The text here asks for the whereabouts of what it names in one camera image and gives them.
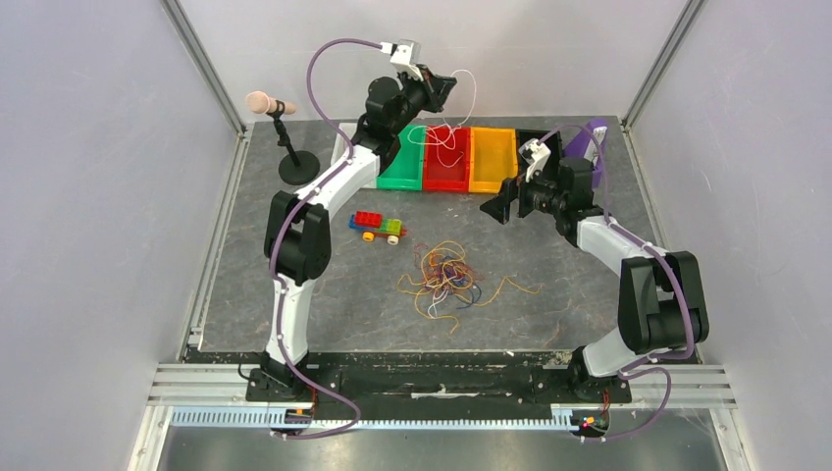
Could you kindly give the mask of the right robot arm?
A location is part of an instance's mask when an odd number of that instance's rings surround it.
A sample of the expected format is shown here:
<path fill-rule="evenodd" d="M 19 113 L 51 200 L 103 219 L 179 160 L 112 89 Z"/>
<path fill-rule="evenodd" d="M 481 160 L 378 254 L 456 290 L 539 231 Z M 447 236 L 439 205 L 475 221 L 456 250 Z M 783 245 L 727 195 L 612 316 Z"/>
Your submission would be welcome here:
<path fill-rule="evenodd" d="M 503 181 L 480 207 L 501 224 L 518 204 L 519 217 L 549 214 L 571 245 L 595 256 L 619 280 L 617 325 L 602 339 L 578 348 L 566 385 L 580 400 L 591 400 L 606 379 L 625 379 L 632 369 L 659 359 L 692 356 L 707 338 L 709 324 L 699 264 L 687 251 L 666 251 L 620 226 L 594 202 L 593 166 L 564 158 Z"/>

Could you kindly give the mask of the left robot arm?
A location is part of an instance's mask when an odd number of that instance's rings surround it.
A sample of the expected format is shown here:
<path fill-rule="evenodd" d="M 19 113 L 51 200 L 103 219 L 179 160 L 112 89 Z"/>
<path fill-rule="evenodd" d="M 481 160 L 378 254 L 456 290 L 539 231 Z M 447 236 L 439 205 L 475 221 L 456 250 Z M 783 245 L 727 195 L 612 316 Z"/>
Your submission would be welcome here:
<path fill-rule="evenodd" d="M 435 75 L 422 64 L 396 78 L 374 79 L 365 112 L 335 163 L 300 191 L 274 195 L 264 243 L 274 283 L 272 331 L 249 376 L 247 399 L 291 401 L 310 389 L 299 367 L 309 353 L 311 296 L 332 257 L 331 219 L 390 166 L 404 128 L 421 112 L 441 112 L 456 84 L 455 77 Z"/>

